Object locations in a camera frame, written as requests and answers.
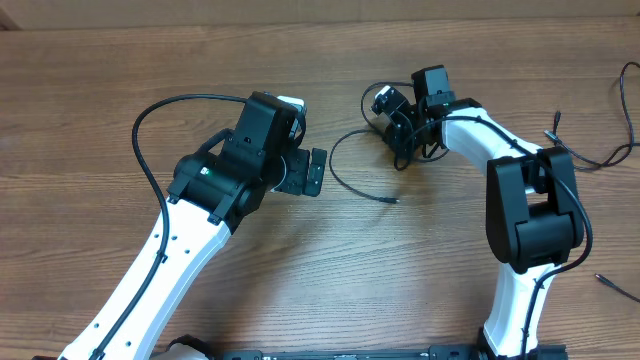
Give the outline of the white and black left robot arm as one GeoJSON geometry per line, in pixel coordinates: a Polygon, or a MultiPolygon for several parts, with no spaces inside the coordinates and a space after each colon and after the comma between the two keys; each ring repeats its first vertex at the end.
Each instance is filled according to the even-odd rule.
{"type": "Polygon", "coordinates": [[[237,125],[181,158],[166,191],[132,142],[160,214],[114,292],[61,358],[149,358],[198,274],[267,193],[320,194],[327,153],[301,146],[305,102],[265,92],[237,101],[237,125]]]}

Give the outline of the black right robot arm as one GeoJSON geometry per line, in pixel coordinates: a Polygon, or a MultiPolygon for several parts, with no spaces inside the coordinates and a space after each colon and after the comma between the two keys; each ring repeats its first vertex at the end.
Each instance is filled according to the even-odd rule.
{"type": "Polygon", "coordinates": [[[437,148],[464,156],[486,178],[485,230],[499,262],[496,290],[472,359],[565,359],[563,345],[542,345],[537,328],[550,285],[568,269],[584,238],[570,155],[520,139],[473,98],[459,98],[437,65],[411,76],[415,99],[394,85],[375,95],[372,111],[390,123],[386,141],[399,158],[437,148]]]}

